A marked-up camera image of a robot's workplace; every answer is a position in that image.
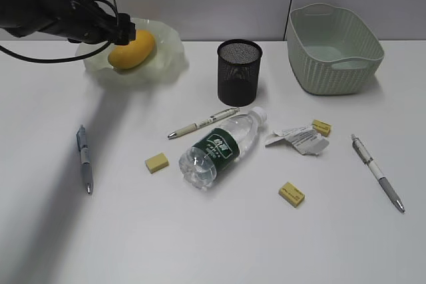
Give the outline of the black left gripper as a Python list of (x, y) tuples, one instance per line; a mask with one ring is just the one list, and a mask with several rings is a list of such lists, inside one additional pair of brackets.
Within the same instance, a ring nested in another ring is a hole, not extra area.
[(49, 7), (51, 22), (42, 33), (71, 42), (99, 44), (110, 41), (125, 46), (136, 39), (136, 27), (126, 13), (119, 13), (107, 0), (65, 0)]

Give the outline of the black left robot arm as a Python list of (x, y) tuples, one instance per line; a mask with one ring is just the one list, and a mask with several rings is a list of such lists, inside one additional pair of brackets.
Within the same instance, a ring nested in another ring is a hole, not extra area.
[(90, 45), (127, 45), (136, 27), (126, 13), (109, 15), (102, 0), (1, 0), (1, 28), (14, 37), (45, 33)]

